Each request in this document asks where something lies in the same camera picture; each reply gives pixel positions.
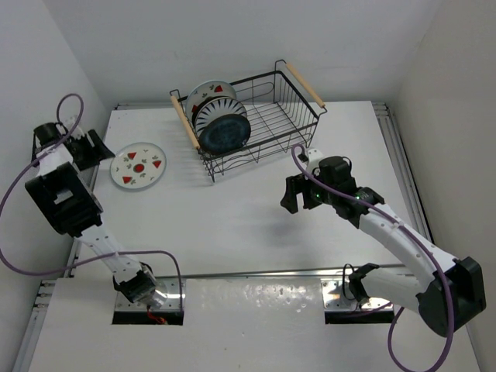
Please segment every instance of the plate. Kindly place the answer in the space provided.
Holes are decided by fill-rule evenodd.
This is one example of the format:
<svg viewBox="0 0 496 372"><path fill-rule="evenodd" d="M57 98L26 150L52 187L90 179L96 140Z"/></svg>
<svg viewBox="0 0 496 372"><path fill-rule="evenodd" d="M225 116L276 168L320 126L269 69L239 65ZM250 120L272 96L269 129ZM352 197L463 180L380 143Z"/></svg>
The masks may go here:
<svg viewBox="0 0 496 372"><path fill-rule="evenodd" d="M210 98L207 98L205 99L199 106L198 108L195 110L195 112L193 112L193 116L191 117L191 124L193 124L193 127L195 127L195 122L196 122L196 117L198 116L198 113L203 109L203 107L208 104L210 101L213 101L214 99L217 99L217 98L221 98L221 97L210 97Z"/></svg>
<svg viewBox="0 0 496 372"><path fill-rule="evenodd" d="M159 146L138 142L115 155L110 164L110 176L121 188L143 190L160 179L166 165L165 153Z"/></svg>
<svg viewBox="0 0 496 372"><path fill-rule="evenodd" d="M237 114L248 117L246 114L245 106L240 101L232 98L214 98L207 105L200 108L196 120L194 122L194 127L197 135L215 119L228 114Z"/></svg>
<svg viewBox="0 0 496 372"><path fill-rule="evenodd" d="M210 80L201 83L191 91L186 100L186 105L184 106L186 117L193 123L193 114L205 99L223 95L230 98L236 98L236 91L230 83L226 83L222 80Z"/></svg>
<svg viewBox="0 0 496 372"><path fill-rule="evenodd" d="M212 155L221 155L246 145L251 135L247 118L228 114L212 121L201 131L198 142L202 150Z"/></svg>

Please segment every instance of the dark blue plate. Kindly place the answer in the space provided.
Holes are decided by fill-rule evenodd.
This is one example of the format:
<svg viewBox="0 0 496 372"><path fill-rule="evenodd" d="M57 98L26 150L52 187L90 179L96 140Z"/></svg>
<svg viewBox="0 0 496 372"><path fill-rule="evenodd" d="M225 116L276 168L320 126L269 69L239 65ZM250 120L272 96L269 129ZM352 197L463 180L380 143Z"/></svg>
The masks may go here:
<svg viewBox="0 0 496 372"><path fill-rule="evenodd" d="M246 145L251 134L250 122L237 114L228 114L208 124L198 138L200 147L212 155L221 155Z"/></svg>

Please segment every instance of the wire dish rack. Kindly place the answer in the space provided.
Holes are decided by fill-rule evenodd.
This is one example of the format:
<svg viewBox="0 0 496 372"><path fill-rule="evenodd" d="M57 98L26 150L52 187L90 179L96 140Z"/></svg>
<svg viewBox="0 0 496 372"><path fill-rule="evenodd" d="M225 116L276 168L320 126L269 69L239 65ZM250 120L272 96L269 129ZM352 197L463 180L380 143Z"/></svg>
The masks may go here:
<svg viewBox="0 0 496 372"><path fill-rule="evenodd" d="M319 114L278 69L280 66L285 67L315 100L321 109ZM188 97L181 97L177 89L170 91L176 112L213 182L217 174L224 175L245 164L258 163L276 153L287 153L297 143L310 146L320 116L327 112L326 104L291 64L278 60L273 71L234 81L231 85L237 100L246 108L251 136L244 147L222 155L211 155L201 149L194 127L184 114L183 102Z"/></svg>

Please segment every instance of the red wire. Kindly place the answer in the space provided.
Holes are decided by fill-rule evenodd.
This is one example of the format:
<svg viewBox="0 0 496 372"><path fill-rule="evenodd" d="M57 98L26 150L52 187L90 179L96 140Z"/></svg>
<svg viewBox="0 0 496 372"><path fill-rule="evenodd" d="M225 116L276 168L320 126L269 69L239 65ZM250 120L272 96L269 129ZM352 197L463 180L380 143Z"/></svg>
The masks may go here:
<svg viewBox="0 0 496 372"><path fill-rule="evenodd" d="M153 315L152 312L150 311L150 308L146 309L146 316L148 316L148 318L154 320L158 324L165 324L165 318L162 318L161 316Z"/></svg>

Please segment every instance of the wooden handle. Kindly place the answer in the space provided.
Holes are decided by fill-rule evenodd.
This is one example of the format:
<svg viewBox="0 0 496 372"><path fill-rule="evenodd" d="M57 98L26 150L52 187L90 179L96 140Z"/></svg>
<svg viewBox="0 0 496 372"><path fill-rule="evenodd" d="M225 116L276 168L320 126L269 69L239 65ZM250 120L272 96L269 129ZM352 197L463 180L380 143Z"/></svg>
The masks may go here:
<svg viewBox="0 0 496 372"><path fill-rule="evenodd" d="M321 109L323 109L326 106L326 104L324 103L324 101L322 99L320 99L319 95L317 95L317 93L315 93L315 91L310 86L310 84L307 83L307 81L300 75L300 73L296 71L295 66L293 66L292 64L286 63L286 68L289 70L289 72L291 72L293 74L294 78L296 80L298 80L298 83L300 83L301 86L303 88L305 88L305 90L311 95L311 97L313 99L315 99L315 102L317 103L317 105L319 105L319 107Z"/></svg>
<svg viewBox="0 0 496 372"><path fill-rule="evenodd" d="M196 139L195 134L193 133L193 129L191 129L188 119L186 119L186 116L184 115L183 109L181 105L179 105L179 101L175 96L170 97L170 101L172 102L172 105L174 105L174 108L176 109L177 116L179 116L179 119L181 119L181 122L183 123L184 129L186 129L186 133L188 134L188 137L193 144L193 147L196 150L200 149L200 144L198 143L198 140Z"/></svg>

